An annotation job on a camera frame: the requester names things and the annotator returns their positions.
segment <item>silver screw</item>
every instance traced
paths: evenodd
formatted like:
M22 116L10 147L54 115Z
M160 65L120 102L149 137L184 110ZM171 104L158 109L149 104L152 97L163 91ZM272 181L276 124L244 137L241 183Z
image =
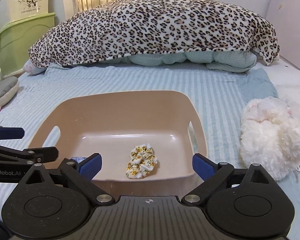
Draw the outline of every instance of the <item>silver screw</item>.
M110 200L112 200L112 197L108 194L102 194L102 195L97 196L96 200L101 203L105 203L105 202L109 202Z
M190 202L190 203L196 203L200 200L200 197L198 195L187 195L185 196L185 201Z

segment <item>striped bed sheet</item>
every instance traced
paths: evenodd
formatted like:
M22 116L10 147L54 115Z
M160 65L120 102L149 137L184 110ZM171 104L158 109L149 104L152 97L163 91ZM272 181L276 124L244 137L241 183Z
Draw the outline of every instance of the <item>striped bed sheet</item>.
M238 154L241 111L250 99L249 95L273 96L271 89L260 89L265 84L269 87L272 84L263 69L259 74L266 78L256 77L249 86L243 81L253 79L253 71L249 75L212 71L190 62L159 67L98 65L72 69L52 65L45 74L24 74L19 78L20 91L0 112L0 125L23 127L26 133L21 140L0 141L0 145L27 148L47 116L61 102L73 97L130 90L176 90L190 98L199 114L209 158L216 163L226 161L242 168ZM293 173L279 184L296 209L290 239L300 240L300 185ZM1 208L14 187L15 184L0 183L0 219Z

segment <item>blue gripper pad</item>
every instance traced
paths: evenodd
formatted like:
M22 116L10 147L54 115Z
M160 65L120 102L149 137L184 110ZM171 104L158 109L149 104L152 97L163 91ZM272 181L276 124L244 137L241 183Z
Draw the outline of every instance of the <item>blue gripper pad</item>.
M22 128L0 127L0 140L22 139L25 131Z
M78 163L78 172L88 180L92 180L102 167L102 158L100 154L93 154L88 158L73 157L72 159Z
M202 155L196 153L192 157L192 168L199 175L199 177L203 180L209 179L211 176L213 176L215 172L215 167L208 162L206 162Z

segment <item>pink board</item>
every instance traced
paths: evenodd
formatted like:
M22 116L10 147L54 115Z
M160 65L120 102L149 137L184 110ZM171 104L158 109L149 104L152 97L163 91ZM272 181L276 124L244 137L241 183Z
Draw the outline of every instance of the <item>pink board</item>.
M266 19L276 30L280 56L300 69L300 0L271 0Z

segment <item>fluffy white stuffed animal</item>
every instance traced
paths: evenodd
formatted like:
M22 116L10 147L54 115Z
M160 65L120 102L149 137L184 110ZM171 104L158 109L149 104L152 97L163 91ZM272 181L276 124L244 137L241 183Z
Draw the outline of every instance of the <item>fluffy white stuffed animal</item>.
M260 163L283 179L300 163L300 122L283 101L253 99L243 109L240 154L247 167Z

